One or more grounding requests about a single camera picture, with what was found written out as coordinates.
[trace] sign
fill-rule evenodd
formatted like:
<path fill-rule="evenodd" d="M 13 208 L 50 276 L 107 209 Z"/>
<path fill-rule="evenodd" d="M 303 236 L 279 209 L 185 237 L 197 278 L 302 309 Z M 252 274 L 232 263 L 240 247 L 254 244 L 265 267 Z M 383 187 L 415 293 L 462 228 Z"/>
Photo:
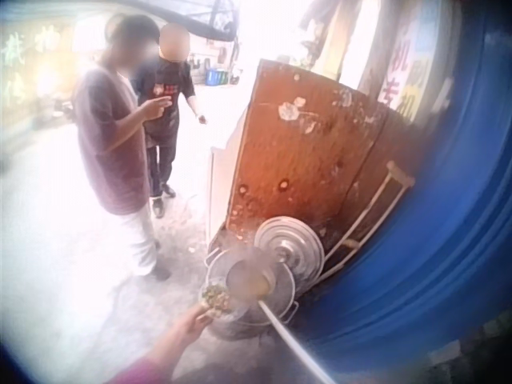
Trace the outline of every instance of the sign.
<path fill-rule="evenodd" d="M 432 69 L 441 0 L 409 0 L 404 7 L 378 100 L 412 122 Z"/>

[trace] person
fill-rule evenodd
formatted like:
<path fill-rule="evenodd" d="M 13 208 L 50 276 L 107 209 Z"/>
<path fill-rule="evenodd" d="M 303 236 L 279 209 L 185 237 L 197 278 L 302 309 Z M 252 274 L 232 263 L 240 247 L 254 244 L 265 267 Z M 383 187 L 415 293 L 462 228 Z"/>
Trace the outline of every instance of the person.
<path fill-rule="evenodd" d="M 212 323 L 208 308 L 197 304 L 184 313 L 164 333 L 151 350 L 125 370 L 116 374 L 109 384 L 161 384 L 169 382 L 174 368 L 186 348 L 199 339 Z"/>
<path fill-rule="evenodd" d="M 148 205 L 142 123 L 160 118 L 172 101 L 164 96 L 137 107 L 130 82 L 121 75 L 129 76 L 138 68 L 158 38 L 158 26 L 151 18 L 126 16 L 98 65 L 79 81 L 73 106 L 86 174 L 100 204 L 116 222 L 134 273 L 166 280 L 170 273 L 157 257 Z"/>
<path fill-rule="evenodd" d="M 162 218 L 165 214 L 162 193 L 171 198 L 176 196 L 167 183 L 176 157 L 180 93 L 185 96 L 199 122 L 206 124 L 206 118 L 198 108 L 190 65 L 186 62 L 190 52 L 188 31 L 179 24 L 167 24 L 160 31 L 159 45 L 159 56 L 142 65 L 132 79 L 139 104 L 161 96 L 171 96 L 173 102 L 161 118 L 144 123 L 151 205 L 156 218 Z"/>

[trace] pink sleeve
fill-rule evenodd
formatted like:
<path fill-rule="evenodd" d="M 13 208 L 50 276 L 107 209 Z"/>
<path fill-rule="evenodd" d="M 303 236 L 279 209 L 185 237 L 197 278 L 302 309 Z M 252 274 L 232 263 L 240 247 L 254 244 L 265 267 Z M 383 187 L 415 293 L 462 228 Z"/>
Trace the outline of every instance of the pink sleeve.
<path fill-rule="evenodd" d="M 141 358 L 116 374 L 108 384 L 165 384 L 170 382 L 159 366 Z"/>

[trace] blue container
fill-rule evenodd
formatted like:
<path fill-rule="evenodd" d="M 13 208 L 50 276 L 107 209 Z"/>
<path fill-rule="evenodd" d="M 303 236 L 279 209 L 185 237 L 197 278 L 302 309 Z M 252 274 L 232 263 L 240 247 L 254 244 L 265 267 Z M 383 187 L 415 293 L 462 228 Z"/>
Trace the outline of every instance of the blue container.
<path fill-rule="evenodd" d="M 213 68 L 210 68 L 206 72 L 206 81 L 205 81 L 205 83 L 208 86 L 218 86 L 220 77 L 221 77 L 220 73 L 217 70 L 215 70 Z"/>

